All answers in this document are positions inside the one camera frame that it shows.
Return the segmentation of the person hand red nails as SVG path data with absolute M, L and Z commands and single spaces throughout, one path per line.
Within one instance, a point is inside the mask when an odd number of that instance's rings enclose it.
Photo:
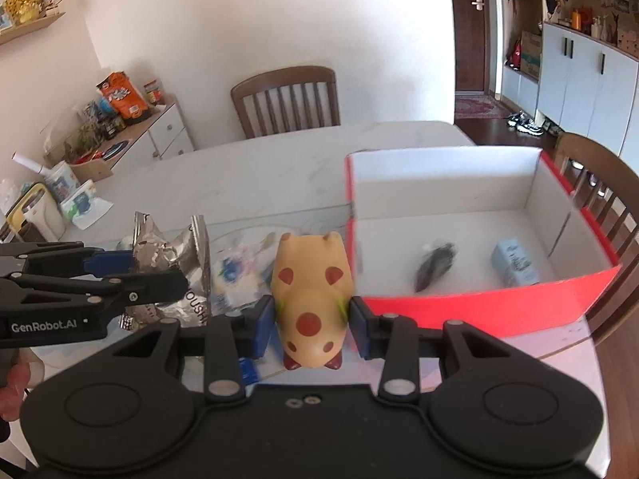
M 3 421 L 14 422 L 20 417 L 30 377 L 30 366 L 26 362 L 14 364 L 6 374 L 6 386 L 0 389 L 0 415 Z

